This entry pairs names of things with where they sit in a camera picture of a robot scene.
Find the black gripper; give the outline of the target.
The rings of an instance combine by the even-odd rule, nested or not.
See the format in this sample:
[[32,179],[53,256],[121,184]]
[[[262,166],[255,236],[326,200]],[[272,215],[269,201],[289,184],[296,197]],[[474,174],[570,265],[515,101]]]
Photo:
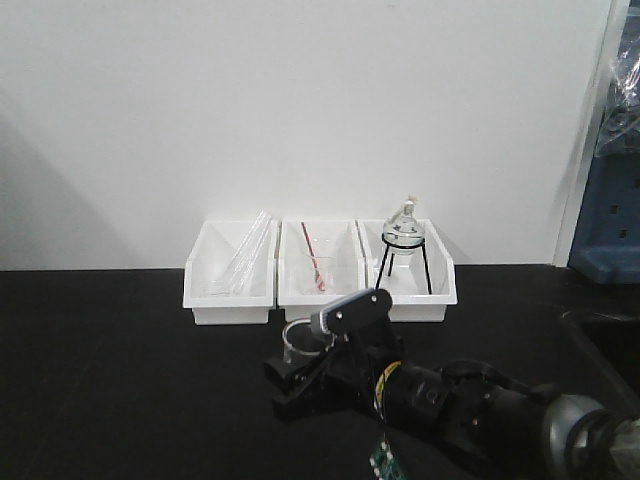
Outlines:
[[402,365],[404,355],[391,323],[376,320],[325,338],[328,346],[303,371],[282,358],[263,362],[265,377],[280,390],[272,398],[274,415],[280,420],[298,420],[351,409],[379,415],[386,383]]

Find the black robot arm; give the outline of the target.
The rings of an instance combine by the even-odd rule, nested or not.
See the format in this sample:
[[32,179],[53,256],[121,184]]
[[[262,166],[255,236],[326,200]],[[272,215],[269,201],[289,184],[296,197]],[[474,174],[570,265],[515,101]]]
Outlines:
[[480,479],[635,479],[639,420],[551,385],[529,387],[491,365],[426,368],[387,322],[332,334],[306,360],[268,359],[277,417],[352,409],[438,448]]

